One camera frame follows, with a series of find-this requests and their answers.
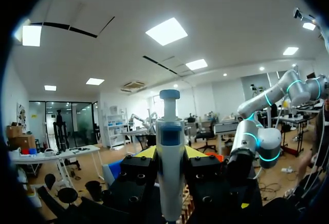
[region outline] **ceiling light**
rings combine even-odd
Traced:
[[[56,91],[56,86],[53,86],[53,85],[45,85],[45,90]]]
[[[23,46],[40,47],[40,36],[42,26],[23,26]]]
[[[289,47],[283,52],[283,55],[293,55],[294,53],[297,52],[298,49],[299,48],[296,47]]]
[[[312,23],[304,23],[303,28],[308,29],[308,30],[314,30],[315,29],[315,24]]]
[[[207,62],[204,59],[192,61],[190,63],[185,64],[190,70],[197,70],[200,68],[207,67]]]
[[[31,24],[31,21],[29,19],[24,19],[22,21],[20,21],[20,24],[17,25],[17,28],[16,28],[16,31],[14,33],[14,37],[22,42],[23,40],[23,26],[25,25],[30,25]]]
[[[103,79],[93,79],[90,78],[86,84],[90,84],[90,85],[100,85],[101,83],[103,83],[104,80]]]
[[[173,17],[145,32],[162,46],[187,36],[179,22]]]

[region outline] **blue container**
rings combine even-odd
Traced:
[[[29,148],[29,154],[35,155],[36,154],[36,148]]]

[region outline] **window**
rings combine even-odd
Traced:
[[[154,111],[158,114],[158,117],[164,116],[165,103],[159,95],[153,97]],[[176,104],[176,116],[178,116],[177,104]]]

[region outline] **poster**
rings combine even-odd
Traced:
[[[17,103],[16,117],[17,117],[17,123],[20,123],[22,125],[23,132],[25,132],[26,131],[26,112],[25,112],[25,107],[23,107],[19,103]]]

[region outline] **ceiling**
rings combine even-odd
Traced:
[[[180,81],[182,64],[198,59],[208,67],[188,72],[188,85],[221,80],[223,69],[231,70],[230,77],[251,75],[253,68],[242,66],[283,68],[287,61],[311,61],[324,48],[318,31],[293,18],[295,6],[312,13],[302,0],[41,0],[29,16],[33,23],[68,24],[97,38],[43,26],[40,47],[16,44],[11,59],[31,96],[47,94],[44,85],[56,85],[61,96],[118,92],[133,80],[155,88]],[[172,17],[187,37],[161,46],[145,34]],[[293,58],[282,55],[294,46],[299,50]],[[105,81],[86,85],[89,78]]]

